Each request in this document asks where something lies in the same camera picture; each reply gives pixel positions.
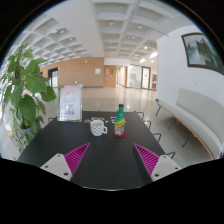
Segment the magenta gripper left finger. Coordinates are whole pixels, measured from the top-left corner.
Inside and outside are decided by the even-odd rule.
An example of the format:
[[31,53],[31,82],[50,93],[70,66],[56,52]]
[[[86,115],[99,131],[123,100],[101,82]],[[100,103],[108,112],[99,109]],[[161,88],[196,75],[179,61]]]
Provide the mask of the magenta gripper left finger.
[[41,169],[70,181],[90,144],[81,145],[65,155],[57,153]]

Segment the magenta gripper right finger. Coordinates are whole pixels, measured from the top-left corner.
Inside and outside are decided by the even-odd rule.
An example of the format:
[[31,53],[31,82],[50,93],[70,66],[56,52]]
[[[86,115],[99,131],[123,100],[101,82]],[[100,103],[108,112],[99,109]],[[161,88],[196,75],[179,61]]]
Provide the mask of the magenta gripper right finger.
[[137,150],[152,181],[157,181],[181,170],[181,167],[168,155],[159,156],[151,150],[138,144],[134,144],[134,147]]

